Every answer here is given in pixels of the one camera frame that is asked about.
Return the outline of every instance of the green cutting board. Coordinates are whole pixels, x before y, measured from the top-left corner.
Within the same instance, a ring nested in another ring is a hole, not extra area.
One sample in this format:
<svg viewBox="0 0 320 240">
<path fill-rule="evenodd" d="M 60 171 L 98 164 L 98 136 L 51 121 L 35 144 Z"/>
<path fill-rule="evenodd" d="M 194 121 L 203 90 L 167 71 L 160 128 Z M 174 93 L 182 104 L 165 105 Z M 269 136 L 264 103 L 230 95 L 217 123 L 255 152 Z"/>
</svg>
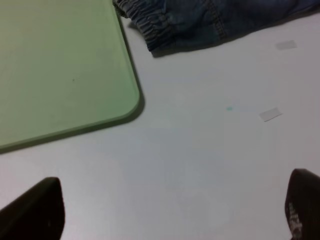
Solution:
<svg viewBox="0 0 320 240">
<path fill-rule="evenodd" d="M 116 122 L 139 101 L 111 0 L 0 0 L 0 150 Z"/>
</svg>

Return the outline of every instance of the denim fabric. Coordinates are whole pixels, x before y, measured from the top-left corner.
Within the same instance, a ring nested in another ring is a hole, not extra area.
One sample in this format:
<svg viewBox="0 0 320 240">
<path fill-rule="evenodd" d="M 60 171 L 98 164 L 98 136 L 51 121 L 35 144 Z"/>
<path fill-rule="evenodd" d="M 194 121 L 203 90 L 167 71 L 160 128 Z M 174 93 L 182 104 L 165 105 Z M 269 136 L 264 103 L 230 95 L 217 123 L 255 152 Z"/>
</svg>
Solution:
<svg viewBox="0 0 320 240">
<path fill-rule="evenodd" d="M 320 0 L 112 0 L 149 51 L 201 47 L 304 12 Z"/>
</svg>

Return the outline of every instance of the white table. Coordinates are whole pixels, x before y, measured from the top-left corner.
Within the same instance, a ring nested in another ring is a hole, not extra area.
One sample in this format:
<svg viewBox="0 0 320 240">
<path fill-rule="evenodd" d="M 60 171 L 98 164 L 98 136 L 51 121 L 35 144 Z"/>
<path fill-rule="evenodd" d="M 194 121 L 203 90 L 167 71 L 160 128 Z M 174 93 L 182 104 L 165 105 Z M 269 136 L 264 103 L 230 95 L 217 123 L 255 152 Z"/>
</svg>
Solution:
<svg viewBox="0 0 320 240">
<path fill-rule="evenodd" d="M 0 155 L 0 208 L 57 176 L 62 240 L 289 240 L 290 174 L 320 174 L 320 14 L 161 58 L 123 22 L 143 113 Z"/>
</svg>

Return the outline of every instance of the small paper scrap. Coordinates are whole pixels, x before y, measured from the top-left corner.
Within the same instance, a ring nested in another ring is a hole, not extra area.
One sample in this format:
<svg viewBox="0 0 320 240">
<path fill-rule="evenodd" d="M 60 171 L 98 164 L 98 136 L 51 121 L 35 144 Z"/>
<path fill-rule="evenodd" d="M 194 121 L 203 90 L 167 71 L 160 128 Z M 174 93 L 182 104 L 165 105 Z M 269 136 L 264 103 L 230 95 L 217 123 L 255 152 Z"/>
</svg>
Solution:
<svg viewBox="0 0 320 240">
<path fill-rule="evenodd" d="M 275 45 L 278 50 L 296 49 L 298 46 L 294 40 L 279 42 Z"/>
<path fill-rule="evenodd" d="M 280 115 L 282 115 L 282 113 L 279 111 L 277 107 L 259 114 L 260 118 L 264 122 L 268 122 L 269 120 L 274 119 Z"/>
</svg>

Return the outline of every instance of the dark object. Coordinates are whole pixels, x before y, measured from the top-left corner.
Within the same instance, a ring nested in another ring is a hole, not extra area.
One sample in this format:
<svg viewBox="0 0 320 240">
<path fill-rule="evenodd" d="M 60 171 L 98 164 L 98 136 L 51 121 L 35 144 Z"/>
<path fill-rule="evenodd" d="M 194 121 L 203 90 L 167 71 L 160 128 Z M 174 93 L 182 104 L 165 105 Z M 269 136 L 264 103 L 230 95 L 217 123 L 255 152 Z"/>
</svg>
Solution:
<svg viewBox="0 0 320 240">
<path fill-rule="evenodd" d="M 209 47 L 320 5 L 320 0 L 112 0 L 153 54 Z"/>
<path fill-rule="evenodd" d="M 60 181 L 47 177 L 0 211 L 0 240 L 59 240 L 64 225 Z"/>
<path fill-rule="evenodd" d="M 320 177 L 295 169 L 285 200 L 285 216 L 293 240 L 320 239 Z"/>
</svg>

